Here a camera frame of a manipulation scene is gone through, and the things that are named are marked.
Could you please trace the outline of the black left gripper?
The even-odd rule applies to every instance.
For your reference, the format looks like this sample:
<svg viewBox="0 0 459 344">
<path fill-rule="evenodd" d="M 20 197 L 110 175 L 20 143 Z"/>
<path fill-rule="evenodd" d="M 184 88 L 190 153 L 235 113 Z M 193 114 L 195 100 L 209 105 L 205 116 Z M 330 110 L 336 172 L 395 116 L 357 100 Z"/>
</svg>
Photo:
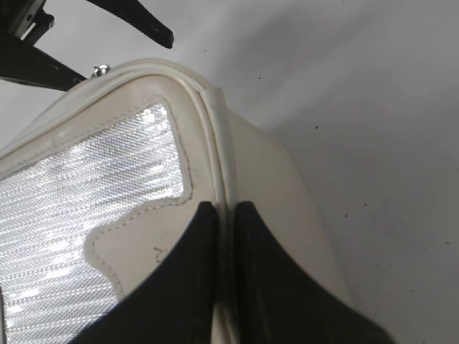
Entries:
<svg viewBox="0 0 459 344">
<path fill-rule="evenodd" d="M 33 47 L 55 24 L 46 0 L 1 0 L 1 79 L 51 90 L 70 90 L 87 78 Z"/>
</svg>

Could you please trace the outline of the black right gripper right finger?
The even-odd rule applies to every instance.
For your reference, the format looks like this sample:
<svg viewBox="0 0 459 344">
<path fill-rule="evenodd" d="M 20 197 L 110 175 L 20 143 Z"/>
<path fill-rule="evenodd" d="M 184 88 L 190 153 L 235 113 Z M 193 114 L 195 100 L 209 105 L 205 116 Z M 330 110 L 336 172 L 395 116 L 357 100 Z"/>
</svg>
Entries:
<svg viewBox="0 0 459 344">
<path fill-rule="evenodd" d="M 219 289 L 212 253 L 213 343 L 347 343 L 347 307 L 311 278 L 275 239 L 250 202 L 237 206 L 235 294 Z"/>
</svg>

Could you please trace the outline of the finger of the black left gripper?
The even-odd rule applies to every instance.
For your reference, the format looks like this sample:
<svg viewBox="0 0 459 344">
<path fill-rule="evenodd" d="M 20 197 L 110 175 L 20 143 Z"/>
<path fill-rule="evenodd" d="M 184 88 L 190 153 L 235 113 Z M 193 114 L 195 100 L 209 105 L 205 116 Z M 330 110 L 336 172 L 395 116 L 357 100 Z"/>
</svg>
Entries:
<svg viewBox="0 0 459 344">
<path fill-rule="evenodd" d="M 137 0 L 89 0 L 101 9 L 122 19 L 155 43 L 171 49 L 174 33 Z"/>
</svg>

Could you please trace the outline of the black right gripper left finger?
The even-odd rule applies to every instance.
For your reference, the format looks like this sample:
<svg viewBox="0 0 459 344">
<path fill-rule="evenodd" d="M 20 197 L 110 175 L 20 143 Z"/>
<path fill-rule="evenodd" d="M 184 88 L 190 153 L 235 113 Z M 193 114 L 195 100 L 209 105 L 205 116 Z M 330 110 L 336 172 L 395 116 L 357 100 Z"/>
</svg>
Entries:
<svg viewBox="0 0 459 344">
<path fill-rule="evenodd" d="M 201 202 L 172 252 L 93 325 L 94 343 L 210 343 L 218 219 Z"/>
</svg>

